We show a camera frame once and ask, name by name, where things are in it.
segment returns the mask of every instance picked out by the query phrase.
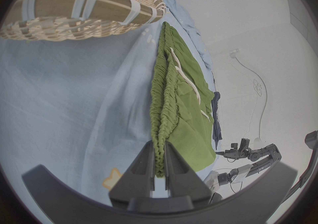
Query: basket weave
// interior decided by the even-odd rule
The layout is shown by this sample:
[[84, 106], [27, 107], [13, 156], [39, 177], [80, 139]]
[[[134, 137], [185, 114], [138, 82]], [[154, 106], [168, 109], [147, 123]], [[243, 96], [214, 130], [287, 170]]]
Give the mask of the basket weave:
[[152, 16], [152, 7], [157, 10], [153, 22], [162, 18], [166, 6], [163, 0], [136, 0], [141, 4], [141, 11], [133, 21], [121, 25], [131, 10], [130, 0], [96, 0], [90, 17], [85, 21], [71, 18], [75, 0], [36, 0], [35, 19], [22, 21], [21, 7], [23, 0], [17, 0], [0, 31], [3, 38], [17, 40], [86, 39], [120, 35], [136, 29]]

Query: blue fabric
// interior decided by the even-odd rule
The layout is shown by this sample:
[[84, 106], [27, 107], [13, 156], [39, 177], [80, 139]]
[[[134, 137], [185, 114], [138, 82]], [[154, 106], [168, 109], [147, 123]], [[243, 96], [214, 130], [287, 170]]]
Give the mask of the blue fabric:
[[194, 43], [197, 51], [199, 52], [205, 66], [212, 70], [211, 54], [207, 50], [207, 47], [203, 43], [199, 31], [194, 27], [194, 21], [190, 17], [187, 10], [180, 6], [176, 0], [164, 0], [170, 12], [177, 19], [183, 29], [188, 33], [190, 39]]

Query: drawstring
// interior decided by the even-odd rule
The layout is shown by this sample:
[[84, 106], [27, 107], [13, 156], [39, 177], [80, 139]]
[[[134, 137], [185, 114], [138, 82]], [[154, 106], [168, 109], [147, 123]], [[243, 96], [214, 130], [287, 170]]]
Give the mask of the drawstring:
[[[177, 71], [179, 72], [179, 74], [183, 77], [183, 79], [185, 79], [185, 81], [187, 82], [187, 84], [189, 84], [189, 85], [192, 87], [192, 89], [194, 90], [194, 92], [195, 92], [196, 95], [197, 95], [197, 99], [198, 99], [199, 105], [200, 105], [200, 103], [201, 103], [201, 98], [200, 98], [200, 94], [199, 94], [199, 92], [198, 92], [197, 87], [196, 87], [196, 86], [194, 85], [194, 83], [191, 82], [190, 79], [189, 79], [188, 77], [186, 77], [186, 75], [183, 73], [183, 71], [182, 71], [182, 69], [181, 69], [180, 61], [179, 61], [178, 57], [175, 55], [175, 53], [174, 53], [174, 51], [173, 51], [173, 49], [172, 49], [171, 47], [170, 47], [170, 50], [171, 50], [171, 55], [172, 55], [173, 59], [174, 59], [175, 62], [178, 64], [178, 66], [175, 66], [175, 67], [176, 67], [176, 70], [177, 70]], [[205, 117], [207, 117], [208, 120], [210, 121], [209, 116], [208, 116], [204, 111], [201, 110], [201, 114], [203, 114]]]

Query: wicker basket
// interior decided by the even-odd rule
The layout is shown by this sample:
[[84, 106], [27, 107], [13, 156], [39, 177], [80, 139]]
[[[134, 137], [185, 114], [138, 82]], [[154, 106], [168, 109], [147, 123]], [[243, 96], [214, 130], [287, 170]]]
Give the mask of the wicker basket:
[[[0, 36], [17, 40], [62, 41], [120, 35], [142, 24], [155, 22], [165, 14], [163, 0], [136, 1], [140, 8], [127, 23], [133, 12], [133, 0], [94, 0], [87, 18], [83, 15], [88, 0], [83, 0], [82, 7], [77, 8], [81, 17], [73, 16], [77, 0], [33, 0], [31, 5], [30, 0], [17, 0], [6, 17]], [[30, 7], [33, 15], [24, 16]]]

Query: yellow star print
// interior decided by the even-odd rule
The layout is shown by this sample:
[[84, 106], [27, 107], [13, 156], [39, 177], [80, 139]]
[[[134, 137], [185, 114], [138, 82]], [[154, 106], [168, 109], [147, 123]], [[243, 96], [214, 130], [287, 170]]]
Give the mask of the yellow star print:
[[122, 174], [117, 168], [113, 168], [110, 172], [110, 176], [103, 181], [103, 186], [109, 191], [115, 186]]

